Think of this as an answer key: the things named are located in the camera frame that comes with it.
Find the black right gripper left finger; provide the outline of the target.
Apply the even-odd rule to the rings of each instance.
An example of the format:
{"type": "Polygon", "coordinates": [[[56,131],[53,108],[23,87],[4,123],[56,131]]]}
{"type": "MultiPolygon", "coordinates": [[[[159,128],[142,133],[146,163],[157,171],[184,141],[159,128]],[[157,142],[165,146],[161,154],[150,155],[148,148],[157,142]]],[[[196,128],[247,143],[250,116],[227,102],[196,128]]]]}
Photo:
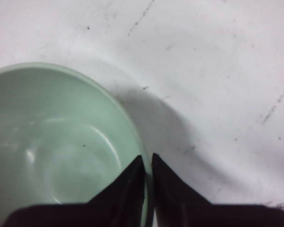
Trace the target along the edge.
{"type": "Polygon", "coordinates": [[[12,212],[5,227],[138,227],[145,198],[141,156],[85,203],[34,205],[12,212]]]}

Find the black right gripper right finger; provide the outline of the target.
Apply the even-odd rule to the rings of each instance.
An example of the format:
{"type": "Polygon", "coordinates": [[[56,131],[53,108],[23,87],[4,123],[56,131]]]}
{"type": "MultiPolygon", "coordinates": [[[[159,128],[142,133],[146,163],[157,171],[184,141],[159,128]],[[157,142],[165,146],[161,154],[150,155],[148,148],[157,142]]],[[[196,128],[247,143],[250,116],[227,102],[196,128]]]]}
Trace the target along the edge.
{"type": "Polygon", "coordinates": [[[263,205],[212,204],[152,155],[155,209],[160,227],[284,227],[284,211],[263,205]]]}

